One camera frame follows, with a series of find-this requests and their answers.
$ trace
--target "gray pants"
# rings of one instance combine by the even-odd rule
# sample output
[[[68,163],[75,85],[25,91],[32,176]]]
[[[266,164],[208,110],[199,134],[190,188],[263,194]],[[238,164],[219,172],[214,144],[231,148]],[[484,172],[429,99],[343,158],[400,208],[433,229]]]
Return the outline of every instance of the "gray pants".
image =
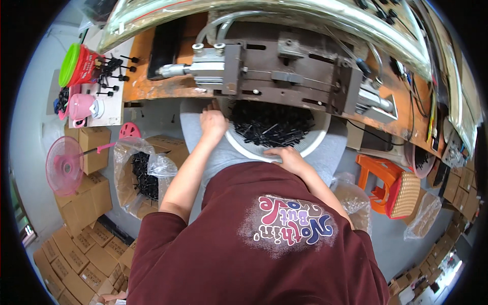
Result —
[[[202,136],[200,128],[200,113],[202,109],[210,103],[210,100],[203,99],[184,99],[180,106],[180,121],[186,146],[191,153]],[[319,146],[304,159],[313,166],[320,178],[330,185],[342,154],[347,143],[347,127],[335,117],[332,117],[330,126],[325,138]],[[212,151],[208,158],[203,172],[202,185],[199,194],[195,199],[190,222],[192,222],[201,211],[202,197],[210,179],[224,168],[244,162],[261,162],[245,157],[222,137],[219,144]]]

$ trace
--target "wall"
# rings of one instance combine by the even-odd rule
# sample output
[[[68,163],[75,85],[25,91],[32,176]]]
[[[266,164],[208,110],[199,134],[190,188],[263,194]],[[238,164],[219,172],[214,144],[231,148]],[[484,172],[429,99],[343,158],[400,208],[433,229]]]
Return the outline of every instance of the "wall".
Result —
[[[25,71],[12,117],[11,165],[38,242],[62,225],[53,192],[46,181],[42,130],[44,127],[47,136],[51,134],[54,139],[62,130],[62,122],[55,115],[46,115],[46,103],[54,70],[60,68],[69,45],[78,41],[77,26],[55,24],[48,29]]]

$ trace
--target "t-shirt graphic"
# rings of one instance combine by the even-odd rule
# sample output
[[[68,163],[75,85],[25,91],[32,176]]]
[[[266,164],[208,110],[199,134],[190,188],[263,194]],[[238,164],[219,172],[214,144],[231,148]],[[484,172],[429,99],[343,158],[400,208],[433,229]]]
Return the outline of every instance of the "t-shirt graphic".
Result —
[[[253,202],[238,233],[246,244],[265,248],[278,258],[290,250],[315,244],[320,248],[324,242],[332,245],[336,231],[323,206],[268,194]]]

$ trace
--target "maroon t-shirt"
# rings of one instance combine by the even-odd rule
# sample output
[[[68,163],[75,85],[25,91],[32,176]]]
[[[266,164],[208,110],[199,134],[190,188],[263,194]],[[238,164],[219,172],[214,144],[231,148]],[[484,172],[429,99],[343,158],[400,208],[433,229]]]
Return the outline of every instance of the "maroon t-shirt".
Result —
[[[387,304],[368,234],[262,162],[213,177],[189,226],[142,220],[128,304]]]

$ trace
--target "green plastic bowl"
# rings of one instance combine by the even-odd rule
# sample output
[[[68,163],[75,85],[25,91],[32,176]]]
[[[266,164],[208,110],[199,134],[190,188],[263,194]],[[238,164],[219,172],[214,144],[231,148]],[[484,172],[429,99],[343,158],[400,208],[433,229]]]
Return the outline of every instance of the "green plastic bowl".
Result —
[[[80,57],[80,44],[73,43],[68,49],[66,56],[64,56],[64,60],[62,61],[61,70],[60,70],[60,77],[58,79],[58,83],[61,88],[66,87],[71,77],[73,76],[73,72],[75,71],[76,63],[78,62],[78,58]]]

